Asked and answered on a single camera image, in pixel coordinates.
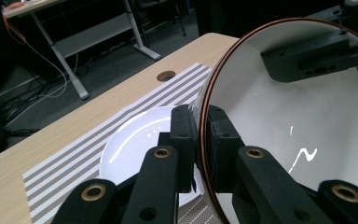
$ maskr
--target white plate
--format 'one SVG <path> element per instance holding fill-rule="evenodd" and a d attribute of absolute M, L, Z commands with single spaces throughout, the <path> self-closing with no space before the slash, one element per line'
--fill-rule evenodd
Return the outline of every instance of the white plate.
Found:
<path fill-rule="evenodd" d="M 138 174 L 145 154 L 156 147 L 158 135 L 171 130 L 171 111 L 174 105 L 147 110 L 127 120 L 112 134 L 104 147 L 100 161 L 100 178 L 119 185 L 131 176 Z M 196 167 L 197 192 L 179 194 L 179 206 L 183 206 L 203 193 L 200 172 Z"/>

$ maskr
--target copper mirror rim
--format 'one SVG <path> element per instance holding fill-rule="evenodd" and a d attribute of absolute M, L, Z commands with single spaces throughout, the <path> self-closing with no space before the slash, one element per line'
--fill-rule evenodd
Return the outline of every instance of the copper mirror rim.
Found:
<path fill-rule="evenodd" d="M 213 69 L 213 73 L 211 76 L 211 79 L 209 81 L 209 83 L 207 84 L 206 87 L 206 91 L 204 94 L 204 99 L 202 101 L 201 104 L 201 109 L 200 109 L 200 130 L 199 130 L 199 140 L 200 140 L 200 158 L 201 158 L 201 165 L 202 165 L 202 176 L 203 179 L 206 183 L 206 187 L 207 187 L 207 191 L 208 194 L 211 198 L 211 201 L 213 203 L 213 206 L 218 214 L 218 216 L 220 217 L 220 219 L 224 222 L 224 223 L 229 223 L 228 219 L 222 209 L 222 206 L 220 205 L 216 194 L 214 193 L 214 189 L 213 186 L 211 184 L 211 178 L 209 175 L 209 166 L 208 166 L 208 161 L 207 161 L 207 153 L 206 153 L 206 148 L 205 148 L 205 134 L 206 134 L 206 118 L 207 118 L 207 113 L 208 113 L 208 107 L 209 107 L 209 101 L 211 99 L 211 94 L 212 94 L 212 90 L 213 90 L 213 86 L 220 74 L 220 71 L 222 70 L 222 68 L 224 67 L 224 65 L 226 64 L 227 60 L 230 58 L 230 56 L 232 55 L 232 53 L 243 43 L 245 42 L 247 39 L 249 39 L 251 36 L 255 35 L 256 33 L 269 28 L 270 26 L 279 24 L 279 23 L 284 23 L 284 22 L 288 22 L 288 21 L 315 21 L 315 22 L 320 22 L 320 23 L 324 23 L 324 24 L 328 24 L 328 25 L 332 25 L 332 26 L 336 26 L 337 28 L 345 28 L 339 24 L 333 23 L 331 21 L 325 21 L 325 20 L 320 20 L 320 19 L 313 19 L 313 18 L 287 18 L 287 19 L 282 19 L 282 20 L 277 20 L 277 21 L 272 21 L 269 23 L 266 23 L 256 29 L 254 29 L 253 31 L 249 32 L 248 34 L 244 35 L 243 37 L 241 37 L 233 46 L 231 46 L 228 51 L 225 53 L 225 55 L 220 59 L 220 61 L 218 62 L 218 64 L 215 66 L 215 68 Z M 349 30 L 348 28 L 345 28 L 348 30 L 348 32 L 352 33 L 353 35 L 357 35 L 354 31 Z"/>

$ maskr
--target background table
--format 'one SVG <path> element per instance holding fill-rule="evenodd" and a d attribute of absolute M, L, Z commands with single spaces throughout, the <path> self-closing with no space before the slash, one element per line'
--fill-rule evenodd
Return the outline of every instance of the background table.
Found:
<path fill-rule="evenodd" d="M 31 223 L 22 174 L 161 85 L 157 75 L 214 67 L 237 38 L 207 34 L 0 154 L 0 223 Z"/>
<path fill-rule="evenodd" d="M 71 67 L 66 62 L 65 58 L 74 55 L 83 49 L 87 49 L 95 44 L 98 44 L 112 36 L 119 35 L 129 29 L 132 29 L 132 32 L 135 36 L 136 44 L 134 45 L 134 47 L 136 49 L 140 50 L 142 53 L 146 54 L 154 60 L 159 60 L 161 58 L 159 54 L 144 46 L 144 43 L 138 31 L 138 26 L 135 22 L 135 18 L 132 15 L 131 7 L 128 0 L 123 0 L 123 5 L 126 9 L 125 13 L 114 17 L 111 20 L 90 27 L 87 30 L 68 36 L 63 40 L 54 42 L 48 35 L 48 32 L 43 27 L 42 22 L 36 17 L 35 12 L 38 10 L 42 10 L 46 7 L 54 6 L 63 1 L 64 0 L 27 1 L 22 7 L 5 9 L 3 11 L 3 15 L 7 19 L 15 16 L 25 16 L 28 14 L 32 16 L 37 27 L 42 32 L 43 36 L 48 41 L 48 44 L 50 45 L 52 51 L 57 56 L 63 68 L 65 69 L 65 72 L 69 75 L 69 78 L 71 79 L 71 82 L 76 88 L 76 91 L 81 99 L 89 98 L 89 93 L 84 88 L 78 77 L 74 74 Z"/>

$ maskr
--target black mount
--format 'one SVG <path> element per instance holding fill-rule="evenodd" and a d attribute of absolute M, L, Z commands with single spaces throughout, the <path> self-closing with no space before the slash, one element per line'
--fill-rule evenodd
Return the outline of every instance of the black mount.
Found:
<path fill-rule="evenodd" d="M 137 175 L 118 186 L 104 179 L 84 182 L 52 223 L 176 223 L 178 193 L 194 185 L 190 158 L 198 157 L 197 135 L 189 125 L 194 122 L 184 122 L 189 118 L 187 105 L 174 108 L 172 124 L 185 125 L 160 134 Z M 358 223 L 358 187 L 327 180 L 318 191 L 308 189 L 267 150 L 246 146 L 223 109 L 210 105 L 207 123 L 211 183 L 216 193 L 233 194 L 240 223 Z"/>
<path fill-rule="evenodd" d="M 332 21 L 358 34 L 358 1 L 346 0 L 344 8 L 331 7 L 310 18 Z M 351 46 L 347 30 L 341 29 L 262 52 L 261 58 L 272 79 L 293 82 L 352 67 L 358 70 L 358 44 Z"/>

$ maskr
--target striped placemat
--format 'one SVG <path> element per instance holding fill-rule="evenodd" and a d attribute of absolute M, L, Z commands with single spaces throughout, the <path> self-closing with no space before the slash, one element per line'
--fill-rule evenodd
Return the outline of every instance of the striped placemat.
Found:
<path fill-rule="evenodd" d="M 99 177 L 104 145 L 131 117 L 158 106 L 192 105 L 211 68 L 195 63 L 23 174 L 33 223 L 50 223 L 69 193 Z M 179 208 L 179 223 L 220 223 L 204 196 Z"/>

